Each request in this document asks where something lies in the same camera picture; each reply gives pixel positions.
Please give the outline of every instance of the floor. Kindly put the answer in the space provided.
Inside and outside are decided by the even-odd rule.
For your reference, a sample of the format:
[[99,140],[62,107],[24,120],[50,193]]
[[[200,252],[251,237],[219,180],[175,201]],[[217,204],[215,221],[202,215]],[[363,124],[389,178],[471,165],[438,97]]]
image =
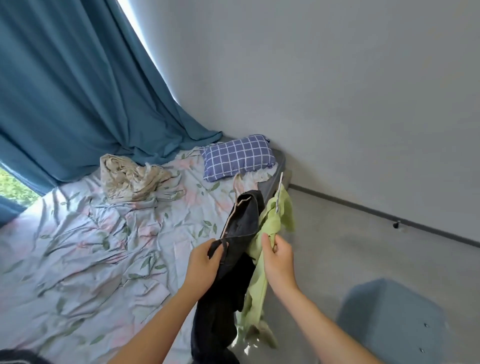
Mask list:
[[[295,252],[303,292],[330,318],[353,286],[392,278],[440,305],[447,317],[444,363],[480,360],[480,249],[289,189]],[[265,315],[280,348],[263,344],[234,352],[247,363],[317,363],[301,332],[269,289]]]

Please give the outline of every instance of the baseboard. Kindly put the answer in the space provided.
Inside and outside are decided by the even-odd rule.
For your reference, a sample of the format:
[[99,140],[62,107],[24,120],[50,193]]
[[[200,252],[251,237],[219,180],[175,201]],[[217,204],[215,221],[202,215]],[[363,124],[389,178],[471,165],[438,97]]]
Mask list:
[[342,200],[341,198],[338,198],[338,197],[330,196],[328,194],[323,194],[321,192],[317,192],[317,191],[311,190],[309,188],[298,186],[297,184],[291,183],[290,188],[293,189],[293,190],[304,192],[306,194],[310,194],[312,196],[323,198],[323,199],[328,200],[328,201],[335,202],[337,204],[348,206],[348,207],[354,208],[356,210],[367,212],[369,214],[372,214],[372,215],[375,215],[375,216],[378,216],[378,217],[381,217],[381,218],[385,218],[385,219],[390,220],[390,221],[394,221],[394,222],[400,221],[400,223],[403,224],[403,225],[411,226],[411,227],[416,228],[416,229],[420,229],[420,230],[423,230],[423,231],[426,231],[426,232],[430,232],[432,234],[443,236],[444,238],[452,239],[452,240],[455,240],[455,241],[460,242],[460,243],[464,243],[464,244],[468,244],[468,245],[472,245],[472,246],[475,246],[477,248],[480,248],[480,242],[477,242],[477,241],[472,240],[472,239],[464,238],[463,236],[452,234],[450,232],[446,232],[446,231],[443,231],[443,230],[434,229],[434,228],[431,228],[429,226],[422,225],[422,224],[416,223],[414,221],[407,220],[406,218],[400,218],[398,216],[386,214],[382,211],[378,211],[378,210],[375,210],[373,208],[365,207],[363,205],[355,204],[355,203],[347,201],[347,200]]

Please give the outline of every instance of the blue checkered pillow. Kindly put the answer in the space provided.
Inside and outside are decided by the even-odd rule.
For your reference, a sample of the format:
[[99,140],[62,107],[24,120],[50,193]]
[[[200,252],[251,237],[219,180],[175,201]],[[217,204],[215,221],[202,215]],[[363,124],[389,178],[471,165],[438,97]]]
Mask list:
[[204,180],[216,181],[260,168],[272,167],[275,157],[264,135],[255,134],[242,139],[218,143],[203,148]]

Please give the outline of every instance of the wall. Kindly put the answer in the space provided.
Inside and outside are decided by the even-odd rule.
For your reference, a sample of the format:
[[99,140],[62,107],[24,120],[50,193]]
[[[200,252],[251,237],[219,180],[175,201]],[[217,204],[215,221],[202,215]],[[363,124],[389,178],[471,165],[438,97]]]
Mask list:
[[130,4],[203,125],[268,135],[293,183],[480,240],[479,1]]

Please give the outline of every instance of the beige blanket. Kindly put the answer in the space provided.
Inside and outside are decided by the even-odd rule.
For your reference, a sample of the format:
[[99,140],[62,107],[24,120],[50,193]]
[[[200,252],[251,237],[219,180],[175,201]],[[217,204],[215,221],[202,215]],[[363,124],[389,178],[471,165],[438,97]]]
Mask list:
[[161,166],[139,166],[128,157],[105,154],[100,158],[100,179],[108,202],[145,200],[158,184],[171,177]]

